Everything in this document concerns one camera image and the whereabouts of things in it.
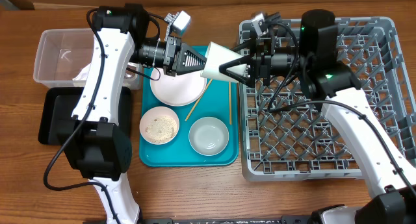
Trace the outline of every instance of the teal tray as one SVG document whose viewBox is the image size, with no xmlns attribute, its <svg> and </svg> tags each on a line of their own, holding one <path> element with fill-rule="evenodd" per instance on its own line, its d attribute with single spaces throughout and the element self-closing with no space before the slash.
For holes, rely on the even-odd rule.
<svg viewBox="0 0 416 224">
<path fill-rule="evenodd" d="M 207 47 L 196 46 L 194 49 L 204 55 Z M 152 69 L 145 69 L 145 74 L 150 75 L 151 71 Z M 234 83 L 231 83 L 231 102 L 232 125 L 229 124 L 228 82 L 212 81 L 188 121 L 185 121 L 190 109 L 194 106 L 194 102 L 186 106 L 167 106 L 161 103 L 151 92 L 150 80 L 143 79 L 142 116 L 156 106 L 171 108 L 179 117 L 179 132 L 171 142 L 164 145 L 153 145 L 140 136 L 140 159 L 143 163 L 152 167 L 225 166 L 233 163 L 239 154 L 237 84 Z M 227 147 L 218 155 L 202 156 L 195 152 L 189 144 L 190 127 L 196 120 L 203 117 L 218 118 L 228 128 L 229 141 Z"/>
</svg>

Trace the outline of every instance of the wooden stick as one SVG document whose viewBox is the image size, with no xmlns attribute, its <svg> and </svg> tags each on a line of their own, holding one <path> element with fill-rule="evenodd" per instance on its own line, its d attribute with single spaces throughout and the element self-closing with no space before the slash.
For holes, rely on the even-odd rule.
<svg viewBox="0 0 416 224">
<path fill-rule="evenodd" d="M 195 109 L 195 107 L 196 107 L 196 105 L 201 101 L 201 98 L 202 98 L 202 96 L 204 95 L 204 93 L 207 91 L 207 89 L 208 89 L 208 87 L 209 87 L 209 85 L 211 84 L 211 82 L 212 82 L 213 80 L 211 79 L 209 82 L 208 82 L 208 84 L 207 84 L 207 86 L 205 87 L 205 89 L 204 89 L 204 91 L 203 91 L 203 93 L 202 93 L 202 95 L 200 96 L 200 98 L 198 98 L 198 100 L 196 100 L 196 102 L 195 102 L 195 104 L 194 104 L 194 106 L 192 107 L 192 109 L 190 109 L 190 112 L 189 112 L 189 114 L 188 114 L 188 116 L 187 116 L 187 118 L 185 119 L 185 121 L 188 121 L 188 118 L 190 117 L 190 115 L 193 113 L 193 111 L 194 111 L 194 109 Z"/>
<path fill-rule="evenodd" d="M 231 114 L 231 82 L 228 82 L 228 108 L 229 108 L 229 124 L 233 124 L 233 117 Z"/>
</svg>

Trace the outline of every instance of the wooden tabletop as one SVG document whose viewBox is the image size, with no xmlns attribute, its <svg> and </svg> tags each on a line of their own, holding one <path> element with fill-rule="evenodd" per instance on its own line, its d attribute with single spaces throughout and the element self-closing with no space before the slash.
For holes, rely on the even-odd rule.
<svg viewBox="0 0 416 224">
<path fill-rule="evenodd" d="M 148 8 L 165 15 L 186 10 L 192 25 L 184 41 L 232 46 L 239 23 L 260 10 L 280 11 L 284 18 L 300 18 L 314 8 L 337 17 L 387 16 L 396 24 L 410 80 L 416 86 L 416 3 L 324 3 Z M 81 223 L 105 219 L 95 189 L 54 192 L 42 175 L 57 146 L 38 143 L 38 129 L 47 88 L 33 81 L 33 65 L 40 35 L 47 29 L 87 27 L 86 10 L 19 11 L 0 13 L 0 223 Z M 131 191 L 145 218 L 271 218 L 310 214 L 344 203 L 369 201 L 363 180 L 328 179 L 303 182 L 248 182 L 241 158 L 230 166 L 206 168 L 149 168 L 138 157 L 141 92 L 133 92 L 133 162 L 128 176 Z M 50 181 L 57 186 L 81 182 L 62 156 Z"/>
</svg>

